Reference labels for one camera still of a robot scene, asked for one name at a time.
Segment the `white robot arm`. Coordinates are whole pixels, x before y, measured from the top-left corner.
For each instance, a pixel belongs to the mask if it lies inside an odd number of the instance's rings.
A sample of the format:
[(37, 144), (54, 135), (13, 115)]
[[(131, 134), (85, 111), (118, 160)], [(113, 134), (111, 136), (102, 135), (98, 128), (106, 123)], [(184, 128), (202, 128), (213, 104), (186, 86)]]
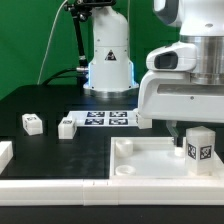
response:
[(110, 6), (93, 7), (94, 57), (84, 91), (110, 97), (138, 90), (141, 128), (154, 119), (224, 123), (224, 0), (154, 0), (153, 11), (180, 29), (180, 39), (151, 51), (136, 83), (127, 20)]

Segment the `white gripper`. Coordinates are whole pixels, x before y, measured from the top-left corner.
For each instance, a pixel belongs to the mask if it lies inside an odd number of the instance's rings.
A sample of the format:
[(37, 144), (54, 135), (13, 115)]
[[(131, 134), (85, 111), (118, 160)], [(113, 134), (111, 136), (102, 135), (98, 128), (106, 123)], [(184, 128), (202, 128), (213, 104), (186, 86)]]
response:
[(137, 112), (144, 119), (167, 120), (177, 145), (176, 121), (224, 123), (224, 86), (192, 84), (187, 72), (148, 71), (140, 84)]

